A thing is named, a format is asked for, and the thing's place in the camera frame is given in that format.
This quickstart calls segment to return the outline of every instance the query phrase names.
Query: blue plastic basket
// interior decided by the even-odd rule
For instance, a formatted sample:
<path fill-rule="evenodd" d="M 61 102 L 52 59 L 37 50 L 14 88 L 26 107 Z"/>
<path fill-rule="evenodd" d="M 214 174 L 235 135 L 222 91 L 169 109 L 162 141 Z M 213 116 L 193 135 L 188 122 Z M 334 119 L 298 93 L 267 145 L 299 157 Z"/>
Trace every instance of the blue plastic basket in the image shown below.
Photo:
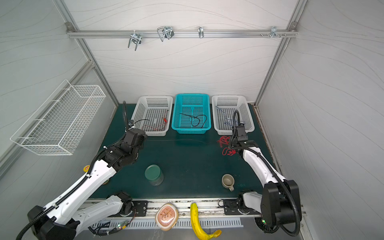
<path fill-rule="evenodd" d="M 204 134 L 211 129 L 209 96 L 207 94 L 176 95 L 172 129 L 180 134 Z"/>

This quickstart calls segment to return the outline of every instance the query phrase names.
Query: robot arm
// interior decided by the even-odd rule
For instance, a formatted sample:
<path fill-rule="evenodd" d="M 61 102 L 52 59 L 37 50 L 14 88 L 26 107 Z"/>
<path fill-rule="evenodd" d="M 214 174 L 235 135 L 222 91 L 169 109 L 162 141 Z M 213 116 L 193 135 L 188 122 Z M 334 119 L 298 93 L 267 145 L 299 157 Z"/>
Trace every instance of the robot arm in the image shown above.
<path fill-rule="evenodd" d="M 147 135 L 143 130 L 131 127 L 125 133 L 123 140 L 109 148 L 104 147 L 104 152 L 99 155 L 90 173 L 84 174 L 70 188 L 44 207 L 35 206 L 31 209 L 28 212 L 30 222 L 44 210 L 54 207 L 33 224 L 33 234 L 39 240 L 73 239 L 81 231 L 105 217 L 114 214 L 128 215 L 132 209 L 132 198 L 124 192 L 112 195 L 105 201 L 86 209 L 78 209 L 107 179 L 124 166 L 136 162 L 139 149 L 143 147 L 146 138 Z M 68 193 L 71 194 L 63 202 L 56 204 Z"/>
<path fill-rule="evenodd" d="M 239 194 L 237 203 L 238 208 L 243 214 L 247 214 L 254 209 L 262 214 L 261 228 L 265 232 L 273 233 L 281 227 L 290 236 L 296 236 L 300 232 L 301 207 L 299 188 L 295 181 L 287 180 L 279 174 L 273 166 L 265 159 L 258 145 L 248 140 L 244 124 L 240 124 L 238 111 L 233 115 L 233 123 L 238 122 L 238 126 L 232 128 L 232 138 L 229 148 L 236 151 L 251 166 L 261 184 L 263 185 L 262 194 L 255 191 L 247 191 Z M 295 223 L 295 230 L 290 232 L 283 224 Z"/>

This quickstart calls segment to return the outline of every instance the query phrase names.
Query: ceramic mug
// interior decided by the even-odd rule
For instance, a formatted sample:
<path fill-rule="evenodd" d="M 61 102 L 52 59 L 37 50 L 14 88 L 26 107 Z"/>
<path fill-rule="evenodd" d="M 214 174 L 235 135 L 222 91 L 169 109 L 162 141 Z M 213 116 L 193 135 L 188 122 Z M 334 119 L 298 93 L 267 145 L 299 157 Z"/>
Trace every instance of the ceramic mug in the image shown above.
<path fill-rule="evenodd" d="M 233 185 L 235 184 L 235 179 L 230 174 L 224 174 L 221 178 L 221 184 L 232 192 L 234 190 Z"/>

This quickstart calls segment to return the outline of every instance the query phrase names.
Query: yellow banana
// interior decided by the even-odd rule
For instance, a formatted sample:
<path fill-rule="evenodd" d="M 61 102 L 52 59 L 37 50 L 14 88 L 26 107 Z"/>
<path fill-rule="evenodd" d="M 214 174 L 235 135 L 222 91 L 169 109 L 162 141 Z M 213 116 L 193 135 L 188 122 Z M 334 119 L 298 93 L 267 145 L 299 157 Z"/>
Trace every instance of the yellow banana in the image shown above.
<path fill-rule="evenodd" d="M 191 224 L 193 231 L 195 232 L 197 238 L 200 240 L 209 240 L 211 238 L 218 237 L 221 234 L 221 230 L 216 230 L 212 234 L 206 234 L 204 232 L 204 230 L 200 226 L 199 212 L 197 210 L 196 203 L 191 204 Z"/>

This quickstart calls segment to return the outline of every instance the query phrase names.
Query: white plastic basket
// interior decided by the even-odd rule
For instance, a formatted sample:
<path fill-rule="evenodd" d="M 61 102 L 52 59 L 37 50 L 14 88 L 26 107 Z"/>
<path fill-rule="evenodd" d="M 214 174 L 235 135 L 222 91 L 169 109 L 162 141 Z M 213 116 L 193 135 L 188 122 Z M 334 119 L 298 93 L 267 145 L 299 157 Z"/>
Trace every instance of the white plastic basket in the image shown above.
<path fill-rule="evenodd" d="M 104 98 L 98 85 L 65 80 L 10 139 L 37 155 L 72 155 Z"/>
<path fill-rule="evenodd" d="M 148 136 L 165 136 L 169 129 L 172 103 L 171 96 L 140 97 L 131 118 L 135 127 L 144 130 Z"/>
<path fill-rule="evenodd" d="M 252 115 L 244 96 L 214 95 L 212 96 L 212 112 L 217 134 L 232 135 L 233 113 L 235 110 L 240 113 L 240 122 L 245 124 L 245 132 L 255 130 Z"/>

